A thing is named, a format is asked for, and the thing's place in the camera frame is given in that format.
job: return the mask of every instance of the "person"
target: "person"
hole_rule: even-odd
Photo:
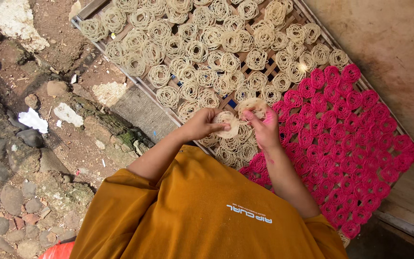
[[[255,128],[275,194],[200,148],[183,145],[229,124],[204,108],[106,178],[71,259],[347,258],[341,238],[302,184],[279,142],[276,113],[244,117]]]

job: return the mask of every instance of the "mustard yellow t-shirt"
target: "mustard yellow t-shirt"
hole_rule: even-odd
[[[102,183],[71,259],[347,258],[323,215],[183,146],[156,186],[121,169]]]

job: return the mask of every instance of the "finger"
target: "finger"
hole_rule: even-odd
[[[258,117],[253,112],[245,110],[243,114],[245,119],[249,121],[254,128],[260,129],[265,126],[263,122],[260,119],[258,119]]]
[[[229,123],[212,123],[212,124],[207,124],[208,129],[210,132],[216,132],[216,131],[220,131],[220,130],[230,130],[231,126]]]

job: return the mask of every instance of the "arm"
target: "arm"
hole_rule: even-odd
[[[127,169],[156,184],[184,143],[204,138],[214,131],[230,130],[229,124],[211,123],[220,112],[222,110],[211,108],[199,110],[192,119],[163,138]]]
[[[268,107],[264,121],[250,111],[244,111],[244,116],[255,128],[257,143],[263,150],[275,194],[295,207],[303,219],[319,215],[321,212],[317,203],[296,174],[279,142],[277,114]]]

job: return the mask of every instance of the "white paper scrap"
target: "white paper scrap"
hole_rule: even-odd
[[[32,127],[35,130],[39,130],[40,133],[47,133],[47,121],[41,119],[39,117],[39,114],[31,108],[28,109],[28,112],[19,113],[18,121],[20,121],[28,127]]]

